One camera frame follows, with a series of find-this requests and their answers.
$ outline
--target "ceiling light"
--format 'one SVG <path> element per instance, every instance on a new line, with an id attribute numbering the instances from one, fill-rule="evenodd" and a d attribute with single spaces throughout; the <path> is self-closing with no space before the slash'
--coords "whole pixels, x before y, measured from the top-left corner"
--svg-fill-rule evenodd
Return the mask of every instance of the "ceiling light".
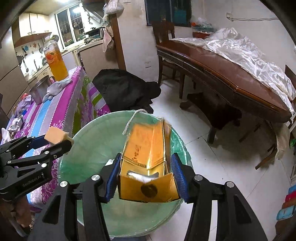
<path id="1" fill-rule="evenodd" d="M 73 9 L 73 13 L 79 13 L 79 12 L 80 12 L 79 7 Z"/>

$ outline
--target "electrical outlet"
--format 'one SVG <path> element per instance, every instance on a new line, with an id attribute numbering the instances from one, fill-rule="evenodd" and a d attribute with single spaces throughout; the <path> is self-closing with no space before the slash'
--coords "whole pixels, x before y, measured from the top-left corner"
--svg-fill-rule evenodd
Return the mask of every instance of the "electrical outlet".
<path id="1" fill-rule="evenodd" d="M 145 62 L 145 68 L 151 67 L 151 61 L 146 61 Z"/>
<path id="2" fill-rule="evenodd" d="M 228 18 L 228 19 L 232 18 L 232 14 L 229 13 L 229 12 L 227 12 L 227 13 L 226 13 L 226 18 Z"/>

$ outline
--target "green plastic liner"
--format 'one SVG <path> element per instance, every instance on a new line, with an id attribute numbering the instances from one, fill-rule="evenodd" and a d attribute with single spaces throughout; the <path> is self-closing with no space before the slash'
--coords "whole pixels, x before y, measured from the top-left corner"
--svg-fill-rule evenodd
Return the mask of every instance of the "green plastic liner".
<path id="1" fill-rule="evenodd" d="M 100 172 L 109 159 L 122 152 L 126 136 L 122 132 L 134 111 L 118 111 L 98 117 L 84 126 L 75 136 L 71 151 L 64 155 L 59 166 L 59 182 L 84 182 Z M 133 123 L 153 124 L 158 119 L 146 113 L 137 113 Z M 182 163 L 191 164 L 191 158 L 176 131 L 171 133 L 171 153 L 177 152 Z M 112 237 L 143 236 L 167 222 L 180 208 L 183 199 L 169 203 L 139 203 L 119 199 L 118 191 L 110 203 L 102 204 L 109 235 Z M 77 203 L 77 218 L 83 224 L 82 201 Z"/>

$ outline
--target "white rope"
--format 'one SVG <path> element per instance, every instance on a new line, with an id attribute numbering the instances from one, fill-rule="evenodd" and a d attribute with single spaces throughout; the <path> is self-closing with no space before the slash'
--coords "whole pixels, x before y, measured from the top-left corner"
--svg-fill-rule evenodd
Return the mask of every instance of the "white rope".
<path id="1" fill-rule="evenodd" d="M 144 113 L 148 113 L 145 109 L 139 109 L 139 110 L 136 110 L 135 113 L 133 114 L 133 116 L 130 118 L 130 120 L 128 121 L 128 123 L 126 124 L 126 127 L 124 128 L 124 131 L 122 132 L 123 135 L 126 135 L 127 131 L 128 131 L 128 128 L 129 128 L 129 125 L 131 124 L 131 122 L 133 121 L 136 113 L 139 113 L 139 112 L 144 112 Z"/>

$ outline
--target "metal screw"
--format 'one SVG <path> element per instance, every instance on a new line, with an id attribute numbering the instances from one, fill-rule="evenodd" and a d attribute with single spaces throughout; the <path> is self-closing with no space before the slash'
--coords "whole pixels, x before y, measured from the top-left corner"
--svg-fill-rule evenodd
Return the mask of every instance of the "metal screw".
<path id="1" fill-rule="evenodd" d="M 233 188 L 234 187 L 234 183 L 233 182 L 227 182 L 226 186 L 229 188 Z"/>
<path id="2" fill-rule="evenodd" d="M 195 175 L 195 176 L 194 176 L 194 179 L 195 179 L 196 181 L 201 181 L 201 180 L 202 180 L 202 176 L 201 176 L 201 175 Z"/>
<path id="3" fill-rule="evenodd" d="M 68 185 L 68 182 L 67 182 L 67 181 L 62 181 L 59 185 L 60 185 L 62 188 L 64 188 L 65 186 Z"/>
<path id="4" fill-rule="evenodd" d="M 93 176 L 91 177 L 91 179 L 92 179 L 93 181 L 97 181 L 97 180 L 100 179 L 100 175 L 95 174 L 95 175 L 93 175 Z"/>

